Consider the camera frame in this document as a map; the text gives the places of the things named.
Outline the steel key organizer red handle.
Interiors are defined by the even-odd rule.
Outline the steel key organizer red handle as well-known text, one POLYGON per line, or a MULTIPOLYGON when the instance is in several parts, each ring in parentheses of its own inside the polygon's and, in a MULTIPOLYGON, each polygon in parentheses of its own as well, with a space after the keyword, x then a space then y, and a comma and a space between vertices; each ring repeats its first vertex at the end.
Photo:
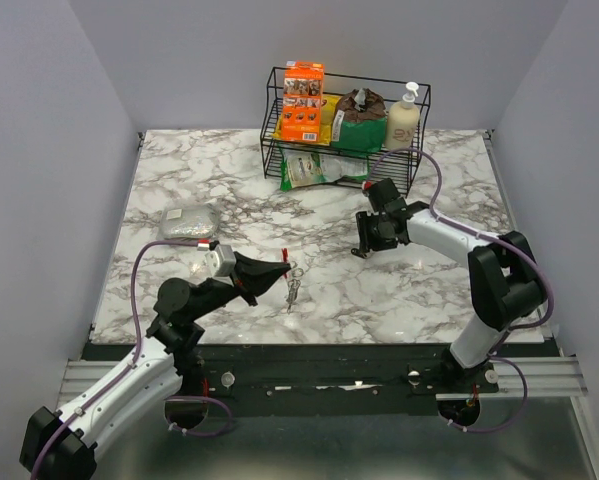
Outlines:
POLYGON ((290 270, 284 274, 288 287, 286 312, 290 314, 298 297, 298 291, 301 286, 301 277, 304 275, 304 270, 300 268, 295 261, 290 260, 289 250, 287 248, 281 249, 281 256, 282 261, 290 265, 290 270))

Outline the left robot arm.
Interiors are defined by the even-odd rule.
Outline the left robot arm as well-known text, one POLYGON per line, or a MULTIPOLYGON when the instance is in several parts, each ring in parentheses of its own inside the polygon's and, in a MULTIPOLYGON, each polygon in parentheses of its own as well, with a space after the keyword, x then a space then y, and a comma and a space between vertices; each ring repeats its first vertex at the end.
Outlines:
POLYGON ((156 316, 131 351, 94 385, 56 411, 29 419, 20 463, 33 479, 89 479, 109 447, 154 405, 193 393, 201 380, 198 319, 241 298, 254 306, 292 267, 248 258, 227 245, 206 254, 209 278, 161 284, 156 316))

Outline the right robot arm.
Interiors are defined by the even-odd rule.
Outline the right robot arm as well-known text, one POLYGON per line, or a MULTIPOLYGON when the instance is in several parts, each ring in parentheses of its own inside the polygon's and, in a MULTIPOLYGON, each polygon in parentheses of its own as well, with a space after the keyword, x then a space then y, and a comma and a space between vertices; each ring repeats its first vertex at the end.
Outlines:
POLYGON ((439 379, 459 392, 475 380, 483 365, 512 331, 514 323, 553 302, 548 282, 538 271, 532 250, 521 233, 480 233, 443 217, 425 202, 409 204, 394 182, 364 182, 362 191, 372 211, 358 212, 359 246, 351 253, 365 258, 371 252, 417 244, 457 262, 468 270, 473 317, 447 348, 439 379))

